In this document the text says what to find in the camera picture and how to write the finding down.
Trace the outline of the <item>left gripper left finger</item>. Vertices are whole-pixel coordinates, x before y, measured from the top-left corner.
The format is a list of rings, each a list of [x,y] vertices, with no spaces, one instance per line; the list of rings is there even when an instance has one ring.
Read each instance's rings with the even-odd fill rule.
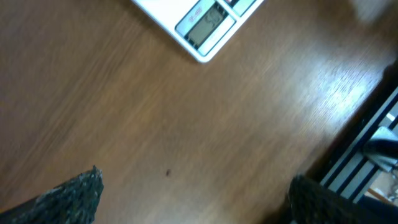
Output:
[[[97,167],[1,212],[1,223],[86,223],[95,213],[104,189],[103,173]]]

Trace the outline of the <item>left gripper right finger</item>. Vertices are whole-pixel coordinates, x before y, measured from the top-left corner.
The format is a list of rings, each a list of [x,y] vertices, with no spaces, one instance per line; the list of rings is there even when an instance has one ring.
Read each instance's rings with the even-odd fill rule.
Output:
[[[387,221],[373,212],[340,197],[303,175],[295,176],[289,186],[288,200],[296,223],[377,224]]]

